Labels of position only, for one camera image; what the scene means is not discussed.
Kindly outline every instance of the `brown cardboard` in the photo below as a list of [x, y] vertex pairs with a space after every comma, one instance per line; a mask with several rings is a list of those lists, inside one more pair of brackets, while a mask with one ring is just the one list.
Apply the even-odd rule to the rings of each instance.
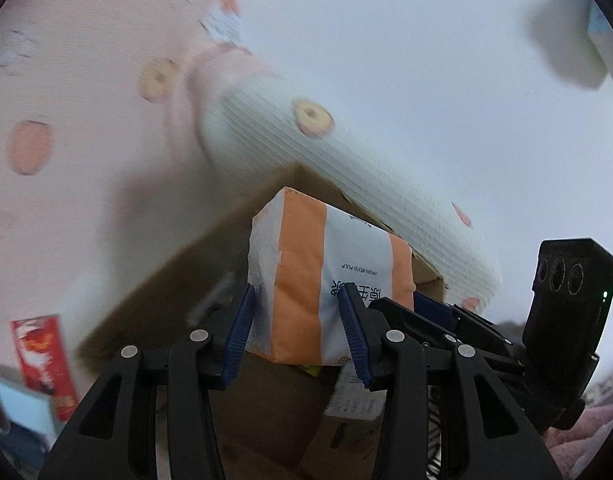
[[[158, 348], [186, 335], [190, 330], [187, 313], [226, 272], [246, 279], [251, 219], [284, 186], [392, 232], [313, 171], [302, 166], [288, 168], [253, 200], [237, 205], [207, 236], [177, 254], [119, 304], [81, 343], [78, 355], [83, 364], [98, 373], [127, 344]], [[418, 290], [442, 301], [442, 277], [417, 253], [413, 255], [412, 266]], [[211, 392], [218, 440], [222, 443], [227, 439], [235, 442], [235, 447], [248, 450], [230, 455], [222, 450], [223, 460], [247, 456], [239, 465], [237, 459], [225, 465], [226, 469], [236, 471], [234, 478], [246, 469], [246, 463], [258, 472], [260, 467], [268, 470], [266, 461], [278, 465], [274, 473], [278, 478], [289, 469], [303, 478], [369, 478], [379, 421], [323, 416], [336, 377], [336, 368], [325, 367], [318, 377], [313, 377], [297, 367], [271, 364], [256, 355], [245, 354], [240, 375], [229, 389]], [[257, 478], [258, 472], [252, 472], [249, 478]], [[266, 478], [275, 478], [274, 474], [269, 472]]]

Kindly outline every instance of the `orange and white package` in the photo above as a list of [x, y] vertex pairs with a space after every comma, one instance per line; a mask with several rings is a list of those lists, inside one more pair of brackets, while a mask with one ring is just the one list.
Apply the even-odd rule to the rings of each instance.
[[344, 283], [356, 283], [367, 306], [386, 296], [413, 310], [409, 245], [290, 187], [253, 218], [248, 282], [258, 305], [247, 348], [275, 363], [349, 361]]

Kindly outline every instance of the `camera lens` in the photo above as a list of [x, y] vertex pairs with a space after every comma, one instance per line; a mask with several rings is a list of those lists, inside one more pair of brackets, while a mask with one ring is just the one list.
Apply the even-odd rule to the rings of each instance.
[[580, 264], [575, 264], [573, 269], [571, 269], [571, 274], [569, 274], [569, 292], [573, 296], [580, 292], [580, 289], [583, 286], [583, 266]]
[[556, 260], [551, 269], [551, 288], [553, 290], [559, 290], [562, 286], [562, 282], [565, 280], [565, 261]]
[[549, 270], [549, 264], [543, 258], [542, 261], [538, 265], [538, 281], [542, 283], [547, 277], [547, 270]]

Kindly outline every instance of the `red snack package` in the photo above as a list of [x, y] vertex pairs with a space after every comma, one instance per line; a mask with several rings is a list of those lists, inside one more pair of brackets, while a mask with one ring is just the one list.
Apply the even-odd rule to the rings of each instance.
[[11, 321], [13, 341], [27, 387], [52, 395], [62, 422], [77, 407], [77, 396], [68, 371], [58, 316]]

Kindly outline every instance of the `silver screw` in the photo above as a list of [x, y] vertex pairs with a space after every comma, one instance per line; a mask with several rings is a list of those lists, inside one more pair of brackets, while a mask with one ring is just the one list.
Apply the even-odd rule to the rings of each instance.
[[401, 343], [405, 340], [405, 335], [399, 330], [389, 330], [387, 332], [387, 339], [393, 343]]
[[460, 345], [458, 347], [458, 353], [462, 357], [473, 357], [475, 355], [475, 348], [471, 345]]
[[136, 355], [138, 355], [138, 347], [135, 345], [128, 345], [125, 346], [121, 351], [120, 351], [120, 355], [126, 359], [129, 359], [131, 357], [135, 357]]
[[208, 338], [208, 332], [203, 328], [199, 328], [194, 330], [189, 335], [191, 341], [195, 341], [196, 343], [200, 343], [202, 341], [206, 341]]

